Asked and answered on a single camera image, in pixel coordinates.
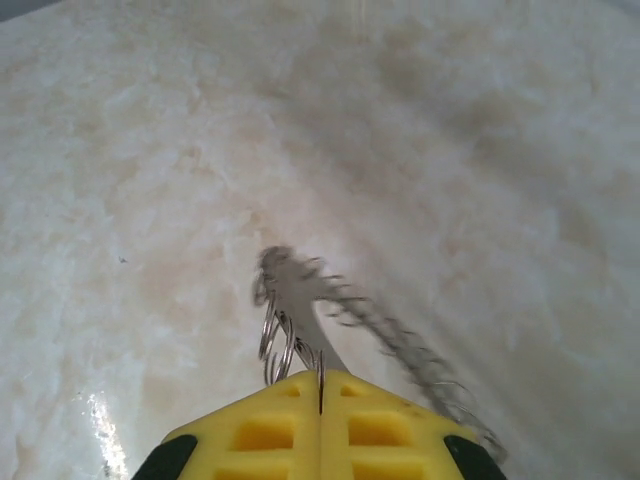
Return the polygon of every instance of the metal wire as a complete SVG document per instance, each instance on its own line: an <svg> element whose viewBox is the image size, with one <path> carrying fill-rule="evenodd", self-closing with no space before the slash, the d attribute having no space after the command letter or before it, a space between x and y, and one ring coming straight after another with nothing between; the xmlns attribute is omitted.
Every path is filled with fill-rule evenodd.
<svg viewBox="0 0 640 480"><path fill-rule="evenodd" d="M271 251L270 253L271 255L268 258L271 258L275 263L289 258L288 254L284 256L277 255L276 251ZM286 312L276 308L276 278L269 273L267 269L262 268L253 289L254 304L261 306L267 303L267 312L262 324L262 336L258 349L258 358L264 363L264 381L267 385L273 385L286 378L291 369L293 353L295 352L307 369L318 372L322 387L324 386L325 375L323 354L315 351L300 339L295 333L291 317ZM278 355L277 352L273 351L273 344L280 330L283 330L285 334L285 347L282 354Z"/></svg>
<svg viewBox="0 0 640 480"><path fill-rule="evenodd" d="M452 378L449 364L427 346L420 335L404 327L399 320L382 315L370 298L351 293L352 286L345 282L343 276L323 275L324 261L321 258L298 261L294 258L293 249L286 246L271 247L262 252L260 273L254 286L256 304L263 304L269 299L260 345L260 358L265 362L265 379L268 377L270 381L268 384L287 375L294 350L307 368L323 368L321 352L314 352L295 336L291 320L287 321L286 315L278 320L287 335L287 345L277 366L276 357L270 356L273 338L278 330L277 326L273 326L276 323L274 319L278 318L275 313L276 295L286 294L286 286L279 285L285 265L289 266L289 271L293 269L297 272L297 281L315 283L317 294L310 301L326 300L338 306L337 312L330 314L330 317L339 319L345 314L351 317L351 321L338 320L340 325L363 327L373 333L382 344L383 353L402 364L409 374L409 380L419 387L434 410L473 429L496 462L502 463L506 459L506 449L498 436L472 413L470 404L474 402L471 393Z"/></svg>

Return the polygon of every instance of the black rubber edge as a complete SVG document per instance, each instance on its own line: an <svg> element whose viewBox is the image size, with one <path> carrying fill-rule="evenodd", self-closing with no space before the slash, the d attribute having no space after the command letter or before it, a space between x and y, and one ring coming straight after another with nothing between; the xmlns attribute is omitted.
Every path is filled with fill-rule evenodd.
<svg viewBox="0 0 640 480"><path fill-rule="evenodd" d="M477 443L457 435L448 435L444 444L464 480L507 480L489 452Z"/></svg>
<svg viewBox="0 0 640 480"><path fill-rule="evenodd" d="M193 435L181 435L158 445L131 480L178 480L197 444Z"/></svg>

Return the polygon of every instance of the beige marble veining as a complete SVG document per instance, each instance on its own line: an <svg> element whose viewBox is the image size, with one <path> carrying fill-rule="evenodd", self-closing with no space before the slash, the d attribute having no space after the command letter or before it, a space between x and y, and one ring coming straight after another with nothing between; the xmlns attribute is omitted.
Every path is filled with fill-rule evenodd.
<svg viewBox="0 0 640 480"><path fill-rule="evenodd" d="M453 361L510 478L640 476L640 35L615 5L67 1L0 25L0 479L129 479L260 388L251 282L282 243Z"/></svg>

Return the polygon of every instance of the metal spring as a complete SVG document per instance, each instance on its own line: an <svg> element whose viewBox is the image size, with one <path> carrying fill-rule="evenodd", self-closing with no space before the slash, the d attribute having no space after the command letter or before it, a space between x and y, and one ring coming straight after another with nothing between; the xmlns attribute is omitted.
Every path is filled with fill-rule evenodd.
<svg viewBox="0 0 640 480"><path fill-rule="evenodd" d="M253 300L256 306L267 303L267 312L262 324L262 336L258 349L258 358L264 363L263 377L265 384L273 385L289 374L293 353L297 353L304 366L309 370L317 370L320 386L324 385L324 357L306 342L302 341L294 331L293 322L284 311L276 308L275 277L266 269L261 269L254 282ZM273 351L278 331L282 329L286 340L282 354Z"/></svg>
<svg viewBox="0 0 640 480"><path fill-rule="evenodd" d="M339 305L339 310L330 314L330 317L338 318L347 313L350 314L354 321L339 321L340 325L345 327L364 327L373 333L383 345L383 353L385 355L396 358L407 370L410 381L417 385L422 394L429 399L433 408L458 424L466 425L478 434L480 443L489 451L494 460L502 463L506 457L506 449L502 446L498 436L489 427L487 427L478 417L476 417L466 404L473 399L471 393L460 383L451 378L451 369L448 363L442 359L434 350L430 349L423 341L422 337L417 333L404 327L401 322L395 318L386 317L378 313L379 308L372 299L363 296L351 295L348 290L352 285L344 283L342 275L322 275L324 269L324 260L320 257L311 258L309 260L298 262L294 258L293 250L290 247L271 247L266 249L260 260L260 275L254 292L256 304L261 298L271 298L271 293L275 295L278 267L285 262L295 262L300 267L300 281L310 281L315 279L322 281L322 293L313 300L327 300ZM280 375L286 376L292 360L293 350L302 351L299 355L307 355L310 364L317 366L318 355L314 352L304 352L303 346L298 346L295 333L292 331L290 320L280 321L280 325L287 334L287 346L285 352L280 357L280 363L274 368L275 357L269 360L271 352L270 346L273 340L269 340L271 336L275 336L273 328L267 326L275 322L277 315L269 313L268 307L267 317L265 319L265 327L263 328L263 341L269 345L269 348L263 349L261 343L261 359L265 361L265 378L267 378L267 370L274 371L274 378L277 381Z"/></svg>

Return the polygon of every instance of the white marble surface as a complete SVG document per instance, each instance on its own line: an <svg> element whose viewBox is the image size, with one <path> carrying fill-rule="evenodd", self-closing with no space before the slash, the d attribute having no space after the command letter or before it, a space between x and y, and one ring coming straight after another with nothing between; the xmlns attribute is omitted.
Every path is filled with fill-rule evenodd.
<svg viewBox="0 0 640 480"><path fill-rule="evenodd" d="M456 364L510 478L640 476L638 21L362 5L67 1L0 24L1 479L128 479L260 388L250 287L279 243Z"/></svg>

